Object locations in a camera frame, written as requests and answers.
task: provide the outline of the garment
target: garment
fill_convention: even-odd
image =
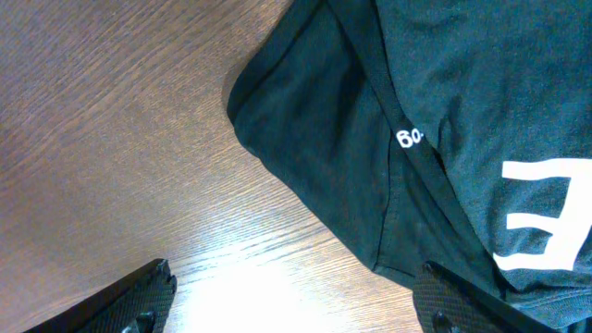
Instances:
[[[237,137],[374,272],[437,262],[536,320],[592,316],[591,4],[296,0]]]

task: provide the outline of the brown wood surface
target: brown wood surface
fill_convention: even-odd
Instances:
[[[419,331],[224,110],[288,0],[0,2],[0,331],[169,259],[167,332]]]

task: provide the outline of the wooden surface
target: wooden surface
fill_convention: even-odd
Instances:
[[[238,144],[229,88],[289,1],[0,2],[0,330],[169,259],[167,332],[418,331]]]

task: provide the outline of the white letter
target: white letter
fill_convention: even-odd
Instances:
[[[508,229],[539,228],[552,236],[543,254],[516,253],[502,257],[493,253],[499,269],[574,270],[575,259],[592,227],[592,160],[558,158],[537,163],[504,162],[501,176],[519,180],[553,177],[571,180],[559,218],[508,214]]]

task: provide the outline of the cloth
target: cloth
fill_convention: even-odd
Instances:
[[[411,288],[431,260],[580,329],[592,316],[591,8],[296,0],[228,116],[369,269]]]

